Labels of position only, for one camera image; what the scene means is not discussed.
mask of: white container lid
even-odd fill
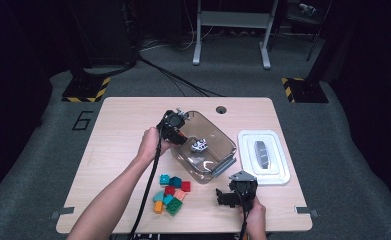
[[[271,130],[243,130],[238,134],[242,168],[258,185],[283,185],[290,179],[288,163],[277,134]]]

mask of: transparent brown container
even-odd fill
[[[206,184],[236,162],[236,145],[201,113],[187,113],[190,120],[180,131],[188,137],[188,141],[172,148],[171,152],[197,182]],[[205,139],[208,148],[203,152],[192,152],[192,144],[199,139]]]

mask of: pile of colorful blocks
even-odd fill
[[[163,208],[172,216],[182,207],[183,199],[187,192],[191,191],[191,182],[182,181],[178,177],[172,177],[168,174],[161,174],[160,185],[164,188],[164,191],[160,191],[154,196],[154,212],[161,214]]]

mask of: red block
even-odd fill
[[[175,187],[174,186],[166,186],[166,188],[164,189],[164,196],[167,196],[168,194],[170,195],[174,195],[174,192],[175,192]]]
[[[180,187],[182,191],[190,192],[191,191],[191,182],[189,181],[182,181],[182,186]]]

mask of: table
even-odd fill
[[[218,106],[226,108],[219,114]],[[273,103],[268,98],[107,98],[100,110],[64,208],[74,207],[72,214],[61,215],[59,233],[69,233],[91,200],[117,177],[136,155],[144,130],[155,126],[166,110],[199,111],[237,144],[242,130],[269,129],[277,133],[284,149],[291,179],[284,186],[259,186],[257,196],[267,208],[268,231],[307,231],[312,227],[308,214],[298,214],[294,206],[306,202],[284,140]],[[215,188],[230,192],[229,175],[241,170],[237,162],[208,184],[198,184],[167,151],[158,164],[138,233],[236,233],[241,229],[236,208],[218,205]],[[137,216],[151,167],[137,184],[129,205],[114,233],[129,233]],[[191,181],[191,192],[185,197],[180,211],[172,217],[167,212],[155,214],[153,196],[163,190],[161,174],[178,176]]]
[[[243,13],[243,12],[220,12],[203,11],[201,0],[198,0],[197,10],[197,30],[196,45],[192,63],[199,65],[201,57],[201,26],[221,26],[221,27],[245,27],[245,28],[263,28],[266,29],[264,40],[260,42],[261,57],[263,67],[270,69],[270,59],[267,52],[267,42],[270,37],[277,3],[279,0],[273,0],[272,9],[269,13]]]

